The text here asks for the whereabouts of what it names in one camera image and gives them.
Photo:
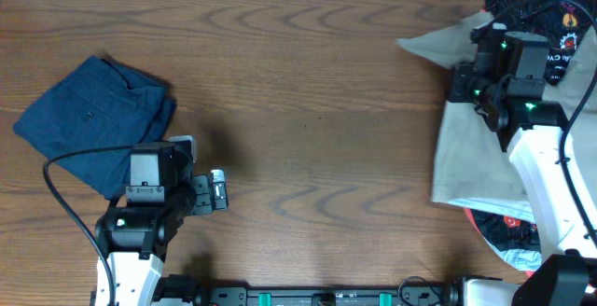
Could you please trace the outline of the khaki beige shorts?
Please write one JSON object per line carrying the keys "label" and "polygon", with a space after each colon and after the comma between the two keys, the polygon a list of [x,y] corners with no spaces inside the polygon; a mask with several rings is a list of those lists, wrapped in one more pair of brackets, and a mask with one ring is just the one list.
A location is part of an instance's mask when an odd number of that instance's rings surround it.
{"label": "khaki beige shorts", "polygon": [[[482,11],[451,27],[399,38],[396,43],[432,63],[453,68],[473,60],[477,47],[471,43],[470,33],[492,17]],[[594,30],[585,33],[567,64],[562,82],[547,86],[543,97],[560,103],[566,114],[572,114],[595,72]],[[434,160],[432,200],[526,221],[534,219],[516,169],[472,104],[445,104]]]}

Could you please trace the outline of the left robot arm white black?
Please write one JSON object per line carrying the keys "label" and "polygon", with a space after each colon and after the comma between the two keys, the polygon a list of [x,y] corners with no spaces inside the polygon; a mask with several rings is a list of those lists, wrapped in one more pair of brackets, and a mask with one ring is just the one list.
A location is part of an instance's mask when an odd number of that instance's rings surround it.
{"label": "left robot arm white black", "polygon": [[208,292],[193,278],[162,271],[186,217],[228,208],[224,172],[132,171],[126,190],[126,205],[108,208],[96,224],[108,271],[98,267],[93,304],[208,305]]}

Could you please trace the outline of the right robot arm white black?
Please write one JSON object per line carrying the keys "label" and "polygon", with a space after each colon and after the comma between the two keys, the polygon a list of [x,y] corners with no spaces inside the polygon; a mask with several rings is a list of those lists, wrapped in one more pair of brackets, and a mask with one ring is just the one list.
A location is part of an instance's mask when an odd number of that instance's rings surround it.
{"label": "right robot arm white black", "polygon": [[470,276],[455,284],[451,305],[592,305],[596,284],[596,208],[564,135],[562,107],[541,98],[536,73],[495,75],[471,63],[455,68],[449,98],[486,113],[529,197],[543,263],[522,285]]}

